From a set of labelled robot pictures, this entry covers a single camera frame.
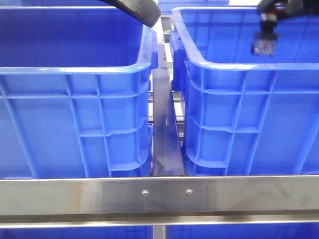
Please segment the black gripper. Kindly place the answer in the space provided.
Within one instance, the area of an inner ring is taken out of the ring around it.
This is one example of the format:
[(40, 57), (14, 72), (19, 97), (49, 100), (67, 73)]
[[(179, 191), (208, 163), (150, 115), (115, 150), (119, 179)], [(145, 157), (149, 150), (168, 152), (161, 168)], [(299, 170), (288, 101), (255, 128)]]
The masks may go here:
[(318, 15), (318, 0), (262, 0), (257, 5), (258, 13), (275, 14), (278, 19), (303, 15)]

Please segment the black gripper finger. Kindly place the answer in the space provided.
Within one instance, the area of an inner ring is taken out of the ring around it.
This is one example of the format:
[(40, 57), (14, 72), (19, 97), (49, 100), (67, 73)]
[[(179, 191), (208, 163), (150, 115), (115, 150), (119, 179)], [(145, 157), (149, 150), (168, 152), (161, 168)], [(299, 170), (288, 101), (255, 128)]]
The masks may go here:
[(153, 27), (160, 18), (160, 9), (154, 0), (103, 0), (142, 24)]

